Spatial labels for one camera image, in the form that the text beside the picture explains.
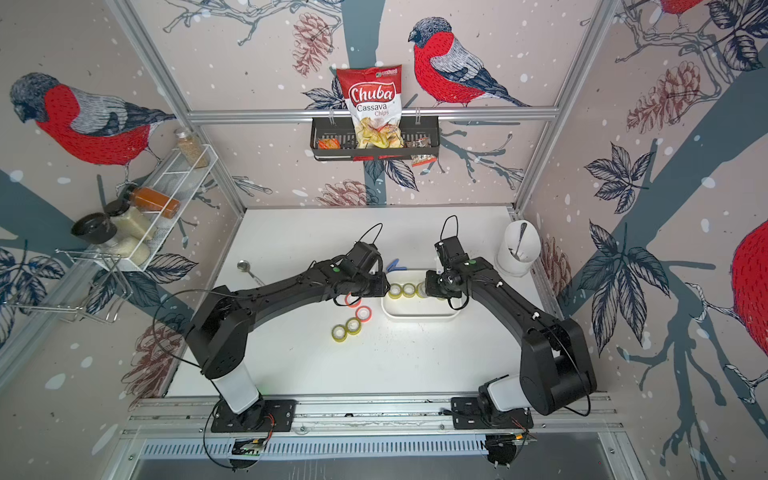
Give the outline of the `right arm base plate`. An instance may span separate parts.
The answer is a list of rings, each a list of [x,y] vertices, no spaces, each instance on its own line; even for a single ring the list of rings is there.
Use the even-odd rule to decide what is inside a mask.
[[[475,396],[452,397],[442,414],[452,419],[456,430],[528,430],[534,426],[530,410],[525,407],[499,409],[487,385],[478,388]]]

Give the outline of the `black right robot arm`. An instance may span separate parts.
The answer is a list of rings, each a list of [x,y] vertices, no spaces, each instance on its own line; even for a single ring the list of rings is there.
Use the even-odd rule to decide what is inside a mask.
[[[549,415],[597,390],[584,331],[560,320],[518,293],[483,257],[471,258],[456,236],[435,250],[442,267],[426,273],[426,293],[447,301],[474,300],[513,335],[520,346],[519,383],[528,404]]]

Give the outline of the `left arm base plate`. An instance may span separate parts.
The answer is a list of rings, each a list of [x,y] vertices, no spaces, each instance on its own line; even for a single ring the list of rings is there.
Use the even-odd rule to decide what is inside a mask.
[[[259,399],[248,409],[235,414],[220,397],[213,420],[213,433],[289,432],[298,402],[295,399]]]

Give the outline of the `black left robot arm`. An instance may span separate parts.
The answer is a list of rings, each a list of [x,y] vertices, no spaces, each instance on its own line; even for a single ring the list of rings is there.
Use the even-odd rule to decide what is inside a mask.
[[[380,298],[390,284],[382,256],[372,243],[317,261],[290,278],[250,290],[225,286],[209,291],[185,333],[185,342],[202,375],[236,415],[248,413],[262,398],[244,365],[249,334],[266,322],[306,305]]]

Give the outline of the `white storage box tray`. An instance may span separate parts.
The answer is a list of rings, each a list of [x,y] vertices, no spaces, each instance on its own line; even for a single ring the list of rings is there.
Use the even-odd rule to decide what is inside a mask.
[[[387,279],[390,283],[397,283],[401,286],[405,283],[412,283],[416,286],[425,281],[426,270],[413,269],[406,271],[393,271],[387,273]],[[381,308],[384,314],[392,321],[399,322],[447,322],[453,320],[459,312],[453,310],[444,299],[427,297],[419,298],[416,295],[413,298],[401,298],[393,300],[388,294],[381,300]]]

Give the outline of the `yellow core tape roll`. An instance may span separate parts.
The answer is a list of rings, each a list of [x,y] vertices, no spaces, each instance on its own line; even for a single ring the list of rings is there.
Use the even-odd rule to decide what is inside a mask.
[[[337,343],[342,343],[348,336],[347,329],[343,325],[335,325],[331,330],[332,339]]]
[[[413,298],[416,295],[417,288],[412,283],[405,283],[402,285],[402,293],[406,298]]]
[[[388,297],[396,300],[401,298],[403,295],[403,288],[400,284],[392,283],[390,285],[389,291],[388,291]]]
[[[350,318],[345,324],[345,330],[348,335],[358,335],[362,329],[362,322],[357,318]]]

